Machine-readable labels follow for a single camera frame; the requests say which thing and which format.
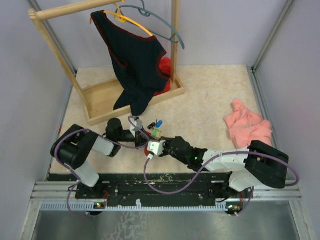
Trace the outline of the red-handled metal key organizer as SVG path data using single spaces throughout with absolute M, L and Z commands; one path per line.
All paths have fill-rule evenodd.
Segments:
M 148 133 L 150 140 L 144 148 L 144 154 L 148 157 L 160 156 L 164 150 L 164 140 L 161 140 L 161 131 L 155 129 L 152 133 Z

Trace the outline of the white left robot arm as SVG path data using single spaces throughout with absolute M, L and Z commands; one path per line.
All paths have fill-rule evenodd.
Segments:
M 90 152 L 113 158 L 122 147 L 141 149 L 150 140 L 139 117 L 129 116 L 128 121 L 131 126 L 125 130 L 120 119 L 110 119 L 102 135 L 74 124 L 53 144 L 50 154 L 97 199 L 103 195 L 104 186 L 98 183 L 100 176 L 87 160 Z

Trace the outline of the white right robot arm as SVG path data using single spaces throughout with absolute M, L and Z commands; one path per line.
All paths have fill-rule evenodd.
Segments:
M 165 140 L 160 157 L 171 156 L 195 172 L 203 167 L 205 172 L 230 173 L 228 182 L 223 185 L 223 192 L 229 198 L 259 185 L 285 188 L 288 168 L 278 161 L 253 153 L 271 156 L 286 164 L 289 162 L 287 154 L 259 140 L 228 152 L 193 147 L 181 136 Z

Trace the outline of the key with black tag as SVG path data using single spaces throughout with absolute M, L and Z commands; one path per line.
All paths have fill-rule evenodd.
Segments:
M 155 127 L 156 127 L 156 123 L 153 122 L 153 123 L 151 123 L 147 128 L 152 131 L 152 130 L 155 129 Z

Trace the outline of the key with blue tag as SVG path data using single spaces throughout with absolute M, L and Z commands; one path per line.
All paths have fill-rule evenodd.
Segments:
M 163 124 L 163 121 L 162 121 L 162 120 L 159 120 L 159 121 L 157 121 L 157 122 L 155 123 L 155 126 L 156 126 L 157 128 L 159 128 L 159 127 L 161 127 L 162 124 Z

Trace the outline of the pink cloth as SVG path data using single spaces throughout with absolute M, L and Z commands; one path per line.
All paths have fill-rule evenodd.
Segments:
M 248 147 L 252 141 L 272 146 L 272 125 L 262 114 L 254 113 L 238 98 L 231 103 L 233 113 L 224 117 L 228 135 L 237 149 Z

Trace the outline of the red cloth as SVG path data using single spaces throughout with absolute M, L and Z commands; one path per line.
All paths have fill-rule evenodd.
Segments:
M 159 63 L 159 68 L 160 68 L 160 71 L 167 75 L 167 76 L 171 76 L 171 59 L 168 58 L 168 57 L 164 57 L 163 59 L 160 60 L 160 63 Z M 164 94 L 164 93 L 167 93 L 171 90 L 171 83 L 170 81 L 168 80 L 166 85 L 165 85 L 165 88 L 163 91 L 161 92 L 156 92 L 154 94 L 154 96 L 158 96 L 158 95 L 161 95 L 161 94 Z

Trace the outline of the dark navy vest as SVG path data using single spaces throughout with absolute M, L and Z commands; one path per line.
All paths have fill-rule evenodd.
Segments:
M 160 69 L 166 50 L 155 36 L 141 37 L 111 22 L 102 10 L 91 19 L 107 45 L 115 75 L 123 92 L 114 110 L 130 106 L 134 116 L 142 115 L 156 93 L 163 92 L 170 80 Z

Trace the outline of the grey-blue plastic hanger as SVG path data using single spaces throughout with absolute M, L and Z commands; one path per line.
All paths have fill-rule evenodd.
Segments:
M 151 10 L 147 8 L 148 2 L 145 0 L 142 0 L 140 4 L 135 5 L 127 4 L 125 1 L 123 1 L 121 5 L 115 4 L 115 13 L 119 14 L 116 19 L 119 22 L 127 22 L 134 25 L 134 23 L 129 21 L 128 18 L 134 15 L 134 10 L 137 10 L 140 16 L 134 17 L 134 21 L 142 25 L 152 35 L 171 42 L 174 47 L 180 45 L 184 50 L 185 43 L 179 34 L 179 20 L 177 19 L 179 13 L 177 8 L 178 3 L 179 2 L 177 0 L 174 0 L 171 3 L 171 8 L 169 9 L 171 12 L 171 22 L 168 22 L 165 17 L 161 17 L 156 13 L 158 8 L 163 10 L 166 6 L 166 2 L 164 0 L 155 1 L 155 6 L 152 7 Z

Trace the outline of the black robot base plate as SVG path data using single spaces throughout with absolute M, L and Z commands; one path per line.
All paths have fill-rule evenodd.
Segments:
M 229 178 L 229 173 L 103 173 L 94 188 L 79 183 L 68 190 L 76 200 L 95 200 L 96 210 L 217 207 L 231 200 L 238 211 L 252 189 L 237 192 L 229 187 Z

